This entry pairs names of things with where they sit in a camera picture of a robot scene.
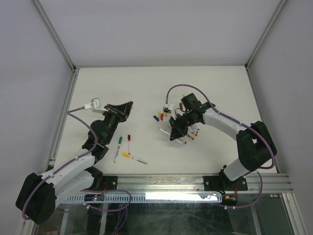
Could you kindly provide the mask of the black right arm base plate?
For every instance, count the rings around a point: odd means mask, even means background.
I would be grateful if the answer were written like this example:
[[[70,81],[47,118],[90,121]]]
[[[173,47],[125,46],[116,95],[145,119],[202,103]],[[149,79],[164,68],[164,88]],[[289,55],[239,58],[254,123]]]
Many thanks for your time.
[[[203,176],[203,185],[205,191],[247,191],[246,179],[242,176],[235,181],[229,180],[226,176],[212,175]]]

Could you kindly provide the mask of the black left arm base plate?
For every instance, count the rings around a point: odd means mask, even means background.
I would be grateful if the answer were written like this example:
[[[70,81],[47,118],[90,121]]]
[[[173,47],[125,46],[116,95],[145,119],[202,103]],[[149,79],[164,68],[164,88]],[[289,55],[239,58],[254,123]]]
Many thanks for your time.
[[[105,191],[117,189],[118,177],[112,175],[102,175],[95,177],[92,185],[87,188],[89,191]]]

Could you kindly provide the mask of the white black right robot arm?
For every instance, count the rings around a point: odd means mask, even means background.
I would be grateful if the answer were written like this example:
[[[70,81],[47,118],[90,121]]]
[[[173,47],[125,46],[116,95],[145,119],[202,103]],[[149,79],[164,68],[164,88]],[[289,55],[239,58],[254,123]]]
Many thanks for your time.
[[[231,189],[238,178],[261,168],[276,156],[276,146],[263,122],[245,124],[218,111],[210,102],[202,104],[193,93],[181,102],[185,107],[182,114],[169,119],[171,141],[186,136],[192,125],[202,123],[222,131],[237,143],[238,158],[221,170],[219,185],[223,189]]]

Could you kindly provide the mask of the brown cap marker pen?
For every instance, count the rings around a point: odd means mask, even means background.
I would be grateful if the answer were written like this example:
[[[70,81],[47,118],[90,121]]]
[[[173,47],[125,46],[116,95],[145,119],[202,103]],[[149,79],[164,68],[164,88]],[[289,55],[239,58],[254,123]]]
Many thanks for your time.
[[[192,125],[192,128],[193,128],[193,130],[194,130],[195,134],[197,135],[197,134],[198,134],[198,131],[197,131],[197,129],[195,128],[195,126],[194,126],[194,125]]]

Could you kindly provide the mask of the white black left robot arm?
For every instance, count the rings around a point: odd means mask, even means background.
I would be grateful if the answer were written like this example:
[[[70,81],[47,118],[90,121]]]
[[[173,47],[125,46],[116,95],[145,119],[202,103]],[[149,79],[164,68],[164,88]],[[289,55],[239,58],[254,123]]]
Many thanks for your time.
[[[44,173],[33,172],[26,177],[16,200],[16,207],[21,210],[24,220],[31,220],[40,225],[73,194],[101,188],[103,173],[95,164],[107,154],[118,124],[128,119],[132,106],[132,101],[101,106],[100,100],[93,98],[90,103],[67,112],[88,128],[88,138],[67,162]],[[74,112],[80,110],[91,110],[93,113],[102,114],[104,118],[88,125],[74,115]]]

